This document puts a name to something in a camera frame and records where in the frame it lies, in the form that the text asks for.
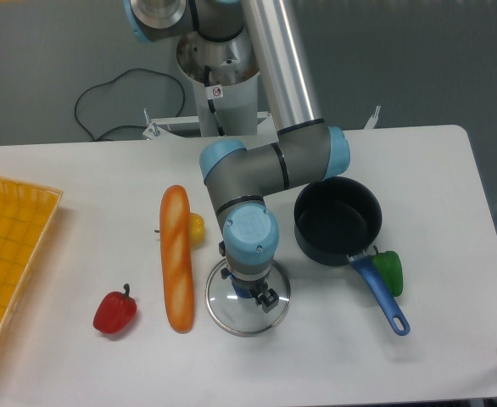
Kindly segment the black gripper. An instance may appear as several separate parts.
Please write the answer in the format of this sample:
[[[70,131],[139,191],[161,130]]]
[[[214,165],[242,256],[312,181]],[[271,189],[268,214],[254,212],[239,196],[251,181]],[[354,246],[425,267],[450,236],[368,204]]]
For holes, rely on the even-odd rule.
[[[245,281],[230,274],[230,281],[235,294],[239,298],[255,298],[257,305],[268,314],[276,308],[279,296],[276,291],[269,288],[266,278],[254,281]]]

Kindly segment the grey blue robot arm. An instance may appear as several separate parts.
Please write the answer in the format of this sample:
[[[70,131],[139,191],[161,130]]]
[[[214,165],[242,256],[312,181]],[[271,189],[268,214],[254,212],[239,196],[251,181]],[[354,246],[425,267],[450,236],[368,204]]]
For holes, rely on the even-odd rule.
[[[176,57],[199,89],[199,164],[223,236],[226,275],[264,310],[278,245],[264,199],[345,172],[348,142],[326,125],[289,1],[128,1],[143,42],[178,36]]]

